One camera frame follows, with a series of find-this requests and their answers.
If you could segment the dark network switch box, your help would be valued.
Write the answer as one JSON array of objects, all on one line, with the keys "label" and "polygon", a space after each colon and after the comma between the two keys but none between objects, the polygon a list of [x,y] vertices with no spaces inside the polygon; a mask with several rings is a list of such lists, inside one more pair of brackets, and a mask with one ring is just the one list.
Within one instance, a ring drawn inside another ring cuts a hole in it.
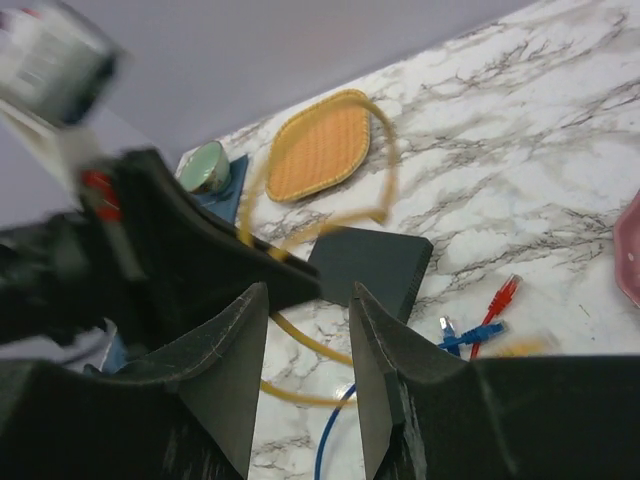
[{"label": "dark network switch box", "polygon": [[407,323],[432,253],[423,237],[345,227],[318,238],[308,262],[319,274],[323,300],[346,307],[360,283]]}]

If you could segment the orange woven square tray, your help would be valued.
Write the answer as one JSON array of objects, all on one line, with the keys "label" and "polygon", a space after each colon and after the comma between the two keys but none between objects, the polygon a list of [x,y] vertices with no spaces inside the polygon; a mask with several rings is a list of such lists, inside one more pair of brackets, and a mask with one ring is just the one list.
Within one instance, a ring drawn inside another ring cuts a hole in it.
[{"label": "orange woven square tray", "polygon": [[298,112],[285,122],[269,151],[266,193],[291,203],[335,186],[364,161],[370,145],[370,114],[347,100],[365,100],[346,89]]}]

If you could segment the green ceramic bowl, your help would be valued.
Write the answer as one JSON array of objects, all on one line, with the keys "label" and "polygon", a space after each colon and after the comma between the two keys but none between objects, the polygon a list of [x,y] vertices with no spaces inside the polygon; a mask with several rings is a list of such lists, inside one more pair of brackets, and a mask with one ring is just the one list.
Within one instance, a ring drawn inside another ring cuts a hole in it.
[{"label": "green ceramic bowl", "polygon": [[231,182],[230,161],[219,141],[205,143],[184,155],[177,178],[192,194],[219,193]]}]

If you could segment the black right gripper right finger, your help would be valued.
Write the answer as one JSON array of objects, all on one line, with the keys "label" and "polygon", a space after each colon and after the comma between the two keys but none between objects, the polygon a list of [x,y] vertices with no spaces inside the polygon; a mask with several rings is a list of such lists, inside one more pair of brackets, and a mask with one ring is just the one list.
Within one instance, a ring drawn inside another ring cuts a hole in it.
[{"label": "black right gripper right finger", "polygon": [[635,479],[635,356],[466,361],[390,316],[362,285],[349,305],[370,479]]}]

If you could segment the pink dotted plate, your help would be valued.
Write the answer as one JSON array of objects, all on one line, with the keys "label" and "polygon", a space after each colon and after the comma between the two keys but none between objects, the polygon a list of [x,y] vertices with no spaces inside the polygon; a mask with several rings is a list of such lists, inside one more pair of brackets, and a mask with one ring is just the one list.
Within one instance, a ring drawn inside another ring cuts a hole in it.
[{"label": "pink dotted plate", "polygon": [[640,193],[637,193],[613,228],[616,284],[636,306],[639,306],[639,214]]}]

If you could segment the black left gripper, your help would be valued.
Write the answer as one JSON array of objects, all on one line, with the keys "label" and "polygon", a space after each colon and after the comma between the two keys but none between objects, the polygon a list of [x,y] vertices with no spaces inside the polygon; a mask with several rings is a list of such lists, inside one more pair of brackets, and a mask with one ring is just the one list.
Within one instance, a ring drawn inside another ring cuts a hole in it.
[{"label": "black left gripper", "polygon": [[113,321],[126,344],[165,342],[163,225],[149,196],[155,149],[81,168],[72,210],[1,232],[1,340],[61,345]]}]

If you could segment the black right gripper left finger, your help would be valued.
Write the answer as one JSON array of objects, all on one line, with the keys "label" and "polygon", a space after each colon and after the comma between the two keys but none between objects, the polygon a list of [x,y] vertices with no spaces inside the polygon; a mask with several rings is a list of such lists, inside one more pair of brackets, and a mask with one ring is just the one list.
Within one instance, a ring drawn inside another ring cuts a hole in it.
[{"label": "black right gripper left finger", "polygon": [[250,286],[216,317],[112,375],[1,365],[5,479],[244,479],[269,300]]}]

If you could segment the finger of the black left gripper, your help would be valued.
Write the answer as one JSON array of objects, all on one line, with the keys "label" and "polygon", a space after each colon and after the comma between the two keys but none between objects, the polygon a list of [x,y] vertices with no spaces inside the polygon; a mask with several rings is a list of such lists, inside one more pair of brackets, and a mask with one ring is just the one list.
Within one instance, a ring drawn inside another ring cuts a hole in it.
[{"label": "finger of the black left gripper", "polygon": [[320,295],[317,271],[283,262],[269,244],[243,244],[236,228],[186,193],[154,149],[107,163],[125,230],[145,274],[149,298],[164,315],[215,315],[250,285],[263,282],[277,311]]}]

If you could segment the blue cloth placemat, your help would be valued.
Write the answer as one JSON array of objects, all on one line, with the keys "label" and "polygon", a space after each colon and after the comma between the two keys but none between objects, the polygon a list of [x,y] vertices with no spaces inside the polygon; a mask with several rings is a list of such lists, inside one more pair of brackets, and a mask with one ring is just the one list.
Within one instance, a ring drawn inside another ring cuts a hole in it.
[{"label": "blue cloth placemat", "polygon": [[[230,162],[229,181],[221,192],[192,194],[192,197],[206,210],[231,224],[235,222],[242,188],[249,164],[247,154]],[[129,352],[113,322],[107,322],[101,356],[92,360],[94,366],[104,373],[115,373],[127,362]]]}]

